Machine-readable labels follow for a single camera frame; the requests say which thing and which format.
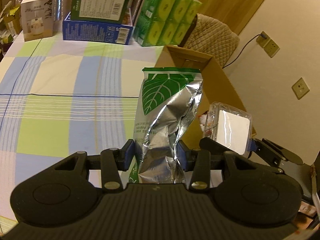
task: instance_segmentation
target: wall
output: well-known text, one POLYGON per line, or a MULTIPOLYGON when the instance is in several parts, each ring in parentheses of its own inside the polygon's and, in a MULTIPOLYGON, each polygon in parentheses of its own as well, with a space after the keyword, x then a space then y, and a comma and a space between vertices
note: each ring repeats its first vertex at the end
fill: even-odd
POLYGON ((261 31, 280 51, 269 58, 252 42, 225 72, 253 115, 257 137, 311 164, 320 150, 320 0, 265 0, 241 32, 229 62, 261 31), (310 92, 297 100, 291 86, 300 77, 310 92))

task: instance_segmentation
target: blue box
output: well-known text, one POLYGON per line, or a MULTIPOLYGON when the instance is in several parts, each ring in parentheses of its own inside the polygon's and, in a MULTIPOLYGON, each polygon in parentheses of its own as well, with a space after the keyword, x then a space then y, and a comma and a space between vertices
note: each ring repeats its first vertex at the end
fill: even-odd
POLYGON ((71 13, 62 23, 65 41, 97 41, 128 45, 132 34, 132 19, 128 9, 122 24, 73 21, 71 13))

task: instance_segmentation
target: wall plate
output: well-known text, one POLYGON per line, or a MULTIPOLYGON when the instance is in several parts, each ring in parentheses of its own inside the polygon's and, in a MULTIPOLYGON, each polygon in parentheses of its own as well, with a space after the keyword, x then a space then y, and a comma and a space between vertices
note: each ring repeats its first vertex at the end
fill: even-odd
POLYGON ((259 36, 256 39, 256 42, 260 45, 261 48, 264 48, 268 44, 268 42, 271 40, 271 38, 265 32, 262 32, 261 34, 265 35, 267 38, 265 39, 262 36, 259 36))
POLYGON ((300 78, 297 82, 295 82, 295 84, 292 86, 292 90, 295 93, 297 99, 301 99, 303 96, 305 96, 306 93, 310 91, 303 78, 300 78))
POLYGON ((264 47, 264 51, 269 55, 269 57, 274 57, 274 55, 277 54, 279 50, 280 47, 273 40, 270 40, 264 47))

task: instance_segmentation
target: ribbed black surface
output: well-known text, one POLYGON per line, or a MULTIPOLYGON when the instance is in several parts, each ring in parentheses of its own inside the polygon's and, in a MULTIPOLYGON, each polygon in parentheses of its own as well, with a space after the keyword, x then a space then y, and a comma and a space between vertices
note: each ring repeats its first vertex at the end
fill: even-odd
POLYGON ((206 195, 188 192, 183 185, 129 184, 122 193, 105 195, 78 222, 59 228, 20 223, 3 239, 281 240, 294 230, 292 224, 267 229, 239 225, 223 217, 206 195))

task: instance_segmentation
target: table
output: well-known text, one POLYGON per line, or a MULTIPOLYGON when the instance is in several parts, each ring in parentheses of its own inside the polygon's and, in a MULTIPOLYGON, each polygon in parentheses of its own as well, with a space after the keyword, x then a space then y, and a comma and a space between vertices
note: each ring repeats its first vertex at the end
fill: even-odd
MULTIPOLYGON (((142 69, 162 48, 18 36, 0 63, 2 231, 15 224, 17 184, 78 150, 99 154, 132 138, 142 69)), ((90 182, 101 184, 98 172, 90 182)))

